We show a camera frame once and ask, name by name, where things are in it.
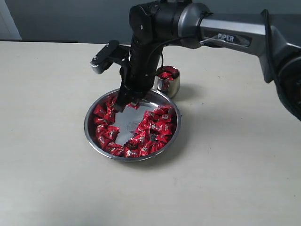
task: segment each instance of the stainless steel cup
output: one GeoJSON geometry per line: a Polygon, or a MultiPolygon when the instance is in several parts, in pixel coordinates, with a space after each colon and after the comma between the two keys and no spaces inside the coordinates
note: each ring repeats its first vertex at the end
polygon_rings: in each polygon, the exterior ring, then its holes
{"type": "Polygon", "coordinates": [[[153,89],[164,93],[169,98],[175,97],[180,89],[180,71],[172,66],[164,66],[163,68],[158,68],[156,71],[153,89]],[[159,78],[158,76],[163,72],[171,73],[174,80],[168,81],[159,78]]]}

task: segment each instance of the white table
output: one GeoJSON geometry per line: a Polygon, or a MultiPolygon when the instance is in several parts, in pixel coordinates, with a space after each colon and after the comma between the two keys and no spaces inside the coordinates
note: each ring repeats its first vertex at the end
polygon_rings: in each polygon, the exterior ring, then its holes
{"type": "Polygon", "coordinates": [[[168,47],[181,70],[178,139],[120,163],[89,145],[88,108],[120,85],[102,45],[0,42],[1,226],[296,226],[301,125],[255,56],[168,47]]]}

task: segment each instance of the metal bowl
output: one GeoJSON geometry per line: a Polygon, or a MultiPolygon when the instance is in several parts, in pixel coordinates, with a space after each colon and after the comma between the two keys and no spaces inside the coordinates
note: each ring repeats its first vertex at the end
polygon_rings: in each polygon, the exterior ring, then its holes
{"type": "Polygon", "coordinates": [[[100,97],[98,100],[96,100],[90,109],[88,110],[86,117],[85,117],[85,134],[88,139],[88,142],[90,145],[100,154],[119,161],[142,161],[149,158],[152,158],[160,153],[162,153],[164,150],[166,150],[176,139],[178,136],[178,133],[180,131],[181,127],[181,115],[178,107],[175,105],[175,103],[165,94],[161,93],[157,90],[151,90],[147,93],[144,100],[142,100],[139,104],[140,107],[135,110],[132,107],[126,107],[123,111],[123,113],[117,113],[115,123],[113,125],[120,127],[120,133],[118,134],[118,137],[116,139],[116,143],[118,144],[125,144],[130,138],[133,137],[133,131],[137,128],[138,124],[143,119],[144,112],[149,110],[154,110],[157,106],[160,105],[172,105],[173,108],[171,112],[174,115],[176,115],[175,120],[172,122],[176,125],[176,129],[174,132],[173,137],[170,139],[170,141],[161,149],[159,149],[157,152],[149,154],[147,156],[142,156],[139,158],[126,158],[126,157],[119,157],[112,154],[107,153],[106,151],[102,150],[100,146],[94,142],[92,137],[95,136],[95,129],[96,126],[93,123],[93,110],[95,109],[97,104],[103,104],[105,100],[107,100],[110,97],[115,97],[118,94],[119,89],[113,90],[102,97],[100,97]]]}

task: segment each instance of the robotic arm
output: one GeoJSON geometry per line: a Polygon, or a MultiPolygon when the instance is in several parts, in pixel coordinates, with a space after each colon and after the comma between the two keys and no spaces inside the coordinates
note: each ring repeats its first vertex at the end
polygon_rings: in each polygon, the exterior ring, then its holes
{"type": "Polygon", "coordinates": [[[132,7],[129,23],[131,47],[110,41],[90,63],[97,73],[121,65],[118,111],[151,89],[165,46],[209,46],[258,56],[264,80],[275,82],[283,105],[301,120],[301,15],[213,14],[192,0],[158,0],[132,7]]]}

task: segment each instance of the gray wall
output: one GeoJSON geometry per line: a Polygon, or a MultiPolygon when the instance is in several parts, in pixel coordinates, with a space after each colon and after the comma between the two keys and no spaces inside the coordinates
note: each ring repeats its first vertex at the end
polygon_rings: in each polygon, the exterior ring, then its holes
{"type": "MultiPolygon", "coordinates": [[[[131,6],[151,0],[6,0],[26,40],[129,43],[131,6]]],[[[301,0],[203,0],[215,13],[301,13],[301,0]]]]}

